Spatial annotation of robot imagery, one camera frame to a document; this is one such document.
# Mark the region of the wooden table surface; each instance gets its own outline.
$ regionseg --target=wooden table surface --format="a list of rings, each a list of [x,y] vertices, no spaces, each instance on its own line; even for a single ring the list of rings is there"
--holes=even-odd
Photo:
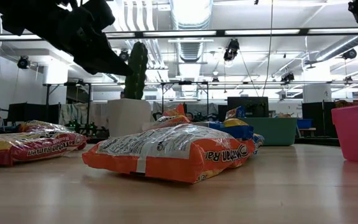
[[[92,169],[80,155],[0,168],[0,223],[358,224],[358,164],[338,147],[265,147],[194,185]]]

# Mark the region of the ceiling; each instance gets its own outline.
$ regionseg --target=ceiling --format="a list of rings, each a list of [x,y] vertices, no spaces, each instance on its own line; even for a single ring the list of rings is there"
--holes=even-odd
[[[127,0],[116,0],[118,4],[127,4]],[[274,0],[273,18],[271,21],[271,0],[260,0],[258,5],[253,4],[254,0],[215,0],[213,4],[210,29],[270,29],[271,22],[273,29],[279,28],[317,28],[317,27],[358,27],[353,15],[347,10],[346,0]],[[134,4],[134,21],[136,22],[136,1]],[[153,22],[157,30],[172,30],[169,0],[153,1]],[[114,26],[109,26],[105,31],[116,31]],[[205,44],[203,50],[200,77],[198,80],[210,81],[213,71],[218,71],[220,80],[227,82],[249,81],[248,72],[254,81],[269,81],[280,79],[272,77],[284,65],[291,62],[295,57],[304,52],[319,52],[345,36],[302,36],[296,37],[241,37],[238,38],[240,55],[236,57],[231,67],[223,64],[223,52],[230,39],[219,37],[212,38],[213,42]],[[125,49],[125,40],[110,40],[111,47],[115,50]],[[175,45],[168,43],[168,39],[158,39],[162,57],[168,67],[168,77],[171,80],[178,80],[180,74],[175,52]],[[56,50],[46,41],[32,42],[3,42],[4,51],[9,55],[17,55],[19,49],[49,49],[59,57],[63,58],[72,68],[70,77],[85,78],[93,82],[105,82],[102,74],[92,76],[82,68],[72,63],[71,56]],[[358,56],[354,60],[348,60],[347,66],[341,59],[331,59],[327,62],[331,68],[334,78],[342,80],[345,74],[358,72]],[[295,74],[295,79],[301,78],[301,60],[288,65],[288,68]]]

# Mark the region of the orange ramen bag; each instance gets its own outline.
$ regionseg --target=orange ramen bag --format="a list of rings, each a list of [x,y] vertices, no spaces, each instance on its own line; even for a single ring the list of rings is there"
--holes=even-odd
[[[196,183],[239,167],[253,153],[250,141],[191,124],[109,138],[82,155],[97,169]]]

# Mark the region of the artificial cactus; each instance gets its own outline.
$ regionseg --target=artificial cactus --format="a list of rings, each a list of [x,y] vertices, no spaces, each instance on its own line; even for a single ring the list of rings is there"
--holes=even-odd
[[[128,59],[128,66],[134,73],[125,79],[125,98],[141,100],[146,81],[148,51],[141,42],[136,42]]]

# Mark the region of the black monitor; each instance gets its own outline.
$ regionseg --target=black monitor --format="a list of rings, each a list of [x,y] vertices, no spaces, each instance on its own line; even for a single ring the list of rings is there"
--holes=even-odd
[[[243,106],[247,118],[268,118],[269,98],[267,97],[228,97],[227,110]]]

